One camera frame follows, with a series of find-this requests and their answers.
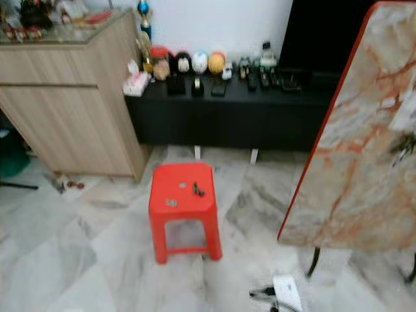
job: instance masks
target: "floor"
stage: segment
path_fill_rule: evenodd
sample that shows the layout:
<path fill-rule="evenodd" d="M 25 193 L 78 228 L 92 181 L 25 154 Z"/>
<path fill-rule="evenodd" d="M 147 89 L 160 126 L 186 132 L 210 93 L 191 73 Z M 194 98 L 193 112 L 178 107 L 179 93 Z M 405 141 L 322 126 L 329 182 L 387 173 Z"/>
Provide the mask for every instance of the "floor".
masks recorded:
<path fill-rule="evenodd" d="M 10 181 L 37 191 L 0 188 L 1 312 L 268 311 L 248 291 L 292 274 L 304 311 L 414 311 L 416 283 L 404 285 L 414 250 L 383 254 L 323 250 L 311 279 L 313 250 L 278 244 L 276 235 L 306 155 L 202 149 L 214 168 L 223 258 L 177 255 L 155 263 L 148 223 L 152 170 L 193 160 L 193 149 L 153 149 L 142 182 L 78 177 L 86 190 L 59 194 L 36 159 Z M 201 226 L 169 224 L 168 244 L 203 244 Z"/>

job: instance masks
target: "black stand leg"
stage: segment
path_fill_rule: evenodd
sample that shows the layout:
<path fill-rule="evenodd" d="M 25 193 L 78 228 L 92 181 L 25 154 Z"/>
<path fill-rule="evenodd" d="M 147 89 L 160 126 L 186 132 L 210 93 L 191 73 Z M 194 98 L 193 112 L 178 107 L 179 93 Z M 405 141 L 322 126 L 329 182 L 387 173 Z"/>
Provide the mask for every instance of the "black stand leg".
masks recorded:
<path fill-rule="evenodd" d="M 415 253 L 415 262 L 413 264 L 413 271 L 412 273 L 404 278 L 404 282 L 410 284 L 411 282 L 413 282 L 416 278 L 416 253 Z"/>
<path fill-rule="evenodd" d="M 1 182 L 0 181 L 0 187 L 17 187 L 21 189 L 31 189 L 31 190 L 37 190 L 39 187 L 34 185 L 24 185 L 24 184 L 17 184 L 17 183 L 9 183 L 9 182 Z"/>
<path fill-rule="evenodd" d="M 318 259 L 319 259 L 319 253 L 320 253 L 320 248 L 315 247 L 315 251 L 313 252 L 313 260 L 312 260 L 312 265 L 309 268 L 309 271 L 306 273 L 306 277 L 310 278 L 312 276 L 313 271 L 315 270 L 315 267 L 318 263 Z"/>

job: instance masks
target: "glass countertop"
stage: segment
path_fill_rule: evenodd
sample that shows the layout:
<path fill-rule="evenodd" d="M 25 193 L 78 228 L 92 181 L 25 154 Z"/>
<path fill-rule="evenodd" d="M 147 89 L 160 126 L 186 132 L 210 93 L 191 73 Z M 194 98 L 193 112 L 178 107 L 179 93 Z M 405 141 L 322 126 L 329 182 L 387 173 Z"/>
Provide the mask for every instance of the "glass countertop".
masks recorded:
<path fill-rule="evenodd" d="M 7 28 L 7 25 L 1 24 L 0 46 L 26 44 L 85 44 L 99 34 L 104 28 L 118 20 L 126 12 L 128 12 L 128 10 L 113 10 L 111 15 L 105 21 L 93 25 L 82 22 L 67 25 L 54 24 L 49 30 L 42 30 L 42 37 L 38 41 L 29 39 L 23 42 L 13 42 L 3 31 L 3 29 Z"/>

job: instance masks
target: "black tv cabinet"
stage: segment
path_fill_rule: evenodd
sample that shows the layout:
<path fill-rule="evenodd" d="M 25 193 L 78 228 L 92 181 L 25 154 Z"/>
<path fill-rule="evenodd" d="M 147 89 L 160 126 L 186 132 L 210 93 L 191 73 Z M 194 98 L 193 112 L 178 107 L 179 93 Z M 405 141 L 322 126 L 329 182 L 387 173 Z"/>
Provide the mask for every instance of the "black tv cabinet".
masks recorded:
<path fill-rule="evenodd" d="M 166 83 L 149 84 L 142 97 L 125 96 L 138 140 L 143 144 L 178 144 L 310 151 L 328 110 L 334 86 L 301 92 L 249 92 L 234 75 L 224 97 L 213 97 L 218 79 L 204 75 L 203 97 L 169 96 Z"/>

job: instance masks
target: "black screen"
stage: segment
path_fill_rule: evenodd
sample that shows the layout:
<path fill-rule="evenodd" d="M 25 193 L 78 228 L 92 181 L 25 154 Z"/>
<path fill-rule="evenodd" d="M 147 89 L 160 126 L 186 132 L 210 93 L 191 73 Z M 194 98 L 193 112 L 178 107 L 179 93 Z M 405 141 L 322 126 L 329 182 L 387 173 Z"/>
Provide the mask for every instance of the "black screen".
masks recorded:
<path fill-rule="evenodd" d="M 341 73 L 374 0 L 293 0 L 279 65 Z"/>

